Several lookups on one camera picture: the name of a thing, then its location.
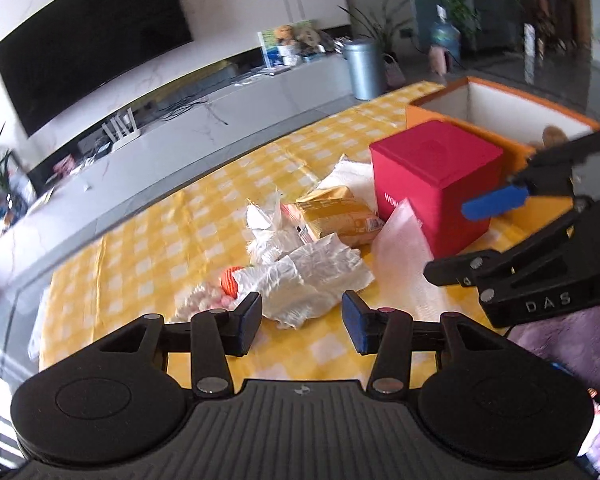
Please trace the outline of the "leafy plant in glass vase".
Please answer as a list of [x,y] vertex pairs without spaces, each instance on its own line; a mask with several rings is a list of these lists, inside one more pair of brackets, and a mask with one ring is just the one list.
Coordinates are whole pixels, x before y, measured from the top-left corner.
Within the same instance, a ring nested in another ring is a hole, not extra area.
[[36,200],[31,179],[13,148],[2,143],[5,125],[0,129],[0,205],[23,216]]

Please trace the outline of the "white round towel pad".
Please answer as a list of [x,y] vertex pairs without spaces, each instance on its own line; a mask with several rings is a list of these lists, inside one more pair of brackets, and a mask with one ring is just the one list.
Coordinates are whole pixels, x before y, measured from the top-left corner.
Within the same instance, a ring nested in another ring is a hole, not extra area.
[[346,186],[352,195],[377,211],[374,170],[370,162],[358,162],[341,155],[334,169],[317,185],[317,190]]

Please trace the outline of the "black wall television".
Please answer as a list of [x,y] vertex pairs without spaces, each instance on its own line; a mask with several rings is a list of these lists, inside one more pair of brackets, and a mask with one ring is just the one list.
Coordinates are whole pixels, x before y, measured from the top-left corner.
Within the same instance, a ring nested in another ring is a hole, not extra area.
[[0,41],[29,136],[110,80],[193,39],[180,0],[54,0]]

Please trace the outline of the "clear cellophane white gift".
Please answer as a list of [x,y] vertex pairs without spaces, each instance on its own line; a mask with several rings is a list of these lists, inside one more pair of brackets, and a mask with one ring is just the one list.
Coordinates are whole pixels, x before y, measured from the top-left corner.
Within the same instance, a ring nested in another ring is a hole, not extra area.
[[250,202],[245,211],[252,240],[247,244],[250,263],[271,264],[302,246],[296,228],[283,214],[283,195],[278,191],[263,204]]

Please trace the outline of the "green potted plant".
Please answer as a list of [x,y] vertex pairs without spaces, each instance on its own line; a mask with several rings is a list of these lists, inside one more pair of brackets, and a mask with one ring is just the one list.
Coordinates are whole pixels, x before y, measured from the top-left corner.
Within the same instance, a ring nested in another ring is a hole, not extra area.
[[361,10],[358,6],[338,6],[347,15],[353,39],[372,40],[380,47],[383,55],[396,57],[396,38],[401,29],[413,21],[405,16],[411,0],[399,0],[391,3],[382,0],[378,9]]

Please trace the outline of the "yellow white checkered tablecloth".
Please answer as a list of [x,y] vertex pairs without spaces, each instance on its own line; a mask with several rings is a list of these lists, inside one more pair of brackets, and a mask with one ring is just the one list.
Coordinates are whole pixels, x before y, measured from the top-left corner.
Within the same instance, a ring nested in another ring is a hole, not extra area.
[[[54,272],[42,315],[38,370],[65,359],[145,313],[174,315],[194,286],[248,261],[245,211],[275,191],[298,198],[333,170],[340,155],[370,160],[368,146],[407,127],[408,103],[442,89],[425,81],[351,107],[283,136],[214,170],[122,223]],[[467,250],[509,248],[569,208],[564,198],[534,198],[491,222]],[[245,378],[366,384],[371,356],[352,347],[339,304],[298,330],[263,321],[248,356],[230,358]]]

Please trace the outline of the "white marble tv console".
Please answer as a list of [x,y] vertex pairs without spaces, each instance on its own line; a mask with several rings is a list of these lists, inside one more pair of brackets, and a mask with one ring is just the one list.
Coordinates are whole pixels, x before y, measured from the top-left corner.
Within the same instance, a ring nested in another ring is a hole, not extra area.
[[33,280],[167,192],[353,102],[347,63],[320,58],[225,87],[67,180],[0,239],[0,292]]

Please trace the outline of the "white wifi router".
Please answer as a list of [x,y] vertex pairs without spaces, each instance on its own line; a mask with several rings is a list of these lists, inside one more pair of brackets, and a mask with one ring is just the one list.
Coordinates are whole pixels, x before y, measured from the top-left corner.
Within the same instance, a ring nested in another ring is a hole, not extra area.
[[131,107],[110,116],[102,123],[102,131],[110,140],[113,152],[137,140],[142,134]]

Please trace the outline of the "red cube box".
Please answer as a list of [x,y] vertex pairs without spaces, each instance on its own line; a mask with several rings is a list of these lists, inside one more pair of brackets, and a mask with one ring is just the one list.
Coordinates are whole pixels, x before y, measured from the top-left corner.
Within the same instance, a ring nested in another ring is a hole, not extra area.
[[461,252],[489,229],[462,206],[498,188],[504,152],[440,120],[430,120],[370,144],[377,210],[388,220],[407,200],[436,258]]

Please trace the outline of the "white crumpled tissue paper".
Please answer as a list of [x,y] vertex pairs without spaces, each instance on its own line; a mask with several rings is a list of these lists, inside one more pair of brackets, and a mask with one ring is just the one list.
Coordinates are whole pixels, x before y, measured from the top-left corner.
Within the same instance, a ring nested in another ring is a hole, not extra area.
[[359,250],[330,234],[273,263],[237,270],[233,278],[240,300],[257,292],[265,318],[298,330],[332,310],[347,290],[358,292],[372,284],[374,274]]

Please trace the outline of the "teddy bear with card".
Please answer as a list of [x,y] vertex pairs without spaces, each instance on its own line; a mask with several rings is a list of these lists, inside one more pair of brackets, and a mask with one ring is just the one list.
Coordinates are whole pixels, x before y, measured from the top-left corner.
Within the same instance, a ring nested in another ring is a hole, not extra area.
[[268,70],[278,66],[298,66],[336,50],[332,37],[317,28],[312,21],[260,30],[258,39],[264,66]]

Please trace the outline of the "pink white crochet pouch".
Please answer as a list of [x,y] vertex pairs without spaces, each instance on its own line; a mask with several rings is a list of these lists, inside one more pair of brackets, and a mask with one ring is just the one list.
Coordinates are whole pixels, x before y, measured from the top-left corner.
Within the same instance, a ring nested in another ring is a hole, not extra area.
[[172,323],[188,322],[194,315],[210,310],[233,310],[235,299],[219,286],[203,282],[195,286],[176,309]]

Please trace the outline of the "white foam sheet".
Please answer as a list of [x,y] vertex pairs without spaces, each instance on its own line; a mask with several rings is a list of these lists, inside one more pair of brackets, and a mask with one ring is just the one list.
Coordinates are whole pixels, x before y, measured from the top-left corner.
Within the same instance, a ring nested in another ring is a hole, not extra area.
[[379,307],[402,310],[426,322],[438,322],[443,312],[454,309],[448,295],[424,277],[432,253],[408,200],[398,203],[375,237],[372,259]]

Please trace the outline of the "orange storage bin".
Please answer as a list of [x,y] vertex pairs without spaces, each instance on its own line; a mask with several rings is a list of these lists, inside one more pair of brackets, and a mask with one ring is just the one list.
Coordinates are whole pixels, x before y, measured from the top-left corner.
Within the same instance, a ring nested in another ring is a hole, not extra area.
[[487,81],[465,77],[422,96],[405,109],[408,128],[449,122],[503,150],[502,177],[524,169],[547,127],[571,139],[600,128],[596,120],[547,99]]

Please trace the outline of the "orange crochet strawberry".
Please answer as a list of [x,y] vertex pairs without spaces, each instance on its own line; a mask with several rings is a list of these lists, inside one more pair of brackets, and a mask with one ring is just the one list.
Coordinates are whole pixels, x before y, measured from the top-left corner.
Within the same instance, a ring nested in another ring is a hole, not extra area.
[[236,299],[238,295],[238,284],[234,278],[234,273],[239,270],[242,270],[241,266],[229,266],[221,272],[219,278],[220,287],[224,294],[234,299]]

